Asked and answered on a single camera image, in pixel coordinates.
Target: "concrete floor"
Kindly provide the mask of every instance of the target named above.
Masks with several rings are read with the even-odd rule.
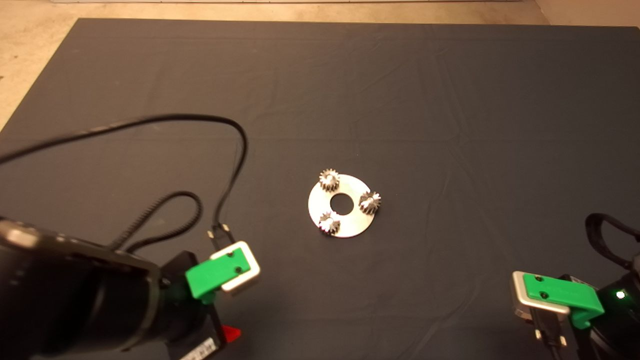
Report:
[[[593,11],[584,3],[592,4]],[[626,1],[613,11],[604,2]],[[640,24],[640,2],[521,0],[468,3],[56,4],[0,0],[0,129],[78,17],[406,22],[449,24]]]

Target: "small metal gear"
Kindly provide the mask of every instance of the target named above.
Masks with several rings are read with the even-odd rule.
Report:
[[[320,186],[326,192],[334,192],[340,185],[340,175],[332,168],[322,171],[319,178]]]
[[[338,214],[334,211],[329,211],[320,216],[320,222],[318,227],[323,233],[327,235],[334,235],[340,229],[340,220],[336,220]]]
[[[360,197],[360,210],[368,215],[373,215],[382,204],[382,197],[376,192],[366,192]]]

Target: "cable connector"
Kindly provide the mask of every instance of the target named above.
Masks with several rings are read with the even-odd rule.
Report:
[[[535,307],[530,308],[530,312],[536,339],[542,341],[551,351],[554,359],[560,359],[559,349],[567,344],[557,313]]]
[[[211,239],[213,246],[216,250],[220,250],[218,240],[227,239],[231,244],[236,243],[234,235],[231,233],[231,229],[227,224],[217,224],[211,226],[211,230],[207,231],[207,236]]]

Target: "wrinkled fabric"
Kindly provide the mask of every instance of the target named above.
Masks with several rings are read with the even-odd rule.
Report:
[[[157,113],[241,123],[250,149],[223,221],[262,273],[217,300],[243,332],[217,359],[542,359],[509,275],[621,275],[583,221],[597,211],[640,226],[639,64],[637,28],[81,19],[0,151]],[[210,124],[84,140],[0,168],[0,214],[107,243],[156,198],[189,190],[203,220],[140,254],[205,259],[238,151]],[[328,167],[382,194],[357,237],[327,238],[309,218]],[[191,212],[176,201],[139,237]],[[62,358],[167,356],[151,344]]]

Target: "red triangle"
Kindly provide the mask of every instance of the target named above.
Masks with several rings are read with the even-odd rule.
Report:
[[[232,343],[242,335],[242,330],[226,325],[222,325],[222,332],[225,333],[227,343]]]

